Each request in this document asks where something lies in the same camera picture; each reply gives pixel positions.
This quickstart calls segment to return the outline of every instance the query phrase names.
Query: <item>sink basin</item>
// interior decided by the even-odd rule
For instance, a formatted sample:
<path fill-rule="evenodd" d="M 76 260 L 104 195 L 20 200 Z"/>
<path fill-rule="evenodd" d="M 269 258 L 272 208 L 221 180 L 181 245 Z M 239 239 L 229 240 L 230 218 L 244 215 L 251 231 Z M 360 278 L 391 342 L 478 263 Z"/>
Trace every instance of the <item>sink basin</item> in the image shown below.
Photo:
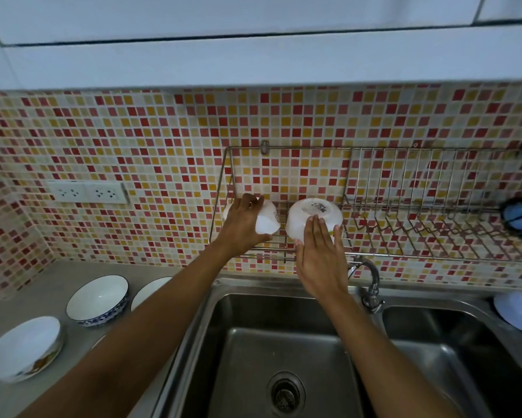
<path fill-rule="evenodd" d="M 350 287 L 360 301 L 360 289 Z M 466 418 L 522 415 L 522 333 L 475 296 L 382 289 L 373 323 Z M 219 278 L 152 418 L 374 418 L 362 381 L 297 280 Z"/>
<path fill-rule="evenodd" d="M 383 325 L 464 417 L 514 416 L 522 408 L 522 370 L 494 333 L 456 310 L 390 307 Z"/>
<path fill-rule="evenodd" d="M 226 295 L 213 311 L 182 417 L 361 417 L 350 357 L 314 299 Z"/>

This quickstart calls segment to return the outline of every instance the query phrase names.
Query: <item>dish rack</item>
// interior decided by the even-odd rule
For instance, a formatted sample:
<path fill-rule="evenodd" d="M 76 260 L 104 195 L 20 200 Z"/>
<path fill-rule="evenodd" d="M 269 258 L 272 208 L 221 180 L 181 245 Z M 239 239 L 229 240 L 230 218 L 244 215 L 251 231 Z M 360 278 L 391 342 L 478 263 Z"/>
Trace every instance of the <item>dish rack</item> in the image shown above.
<path fill-rule="evenodd" d="M 273 201 L 281 223 L 272 241 L 245 258 L 294 261 L 288 210 L 313 196 L 341 209 L 349 264 L 362 256 L 522 262 L 522 239 L 508 234 L 497 209 L 522 196 L 521 149 L 227 147 L 209 243 L 220 231 L 224 207 L 244 192 Z"/>

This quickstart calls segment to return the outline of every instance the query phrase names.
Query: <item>sink drain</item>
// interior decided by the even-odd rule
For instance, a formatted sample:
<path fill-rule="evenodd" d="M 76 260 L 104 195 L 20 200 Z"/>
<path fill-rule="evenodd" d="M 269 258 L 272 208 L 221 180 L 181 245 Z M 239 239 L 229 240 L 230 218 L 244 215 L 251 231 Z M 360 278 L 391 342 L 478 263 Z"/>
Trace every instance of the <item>sink drain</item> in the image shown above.
<path fill-rule="evenodd" d="M 291 372 L 282 371 L 271 377 L 267 395 L 273 412 L 278 416 L 294 416 L 301 412 L 306 402 L 302 382 Z"/>

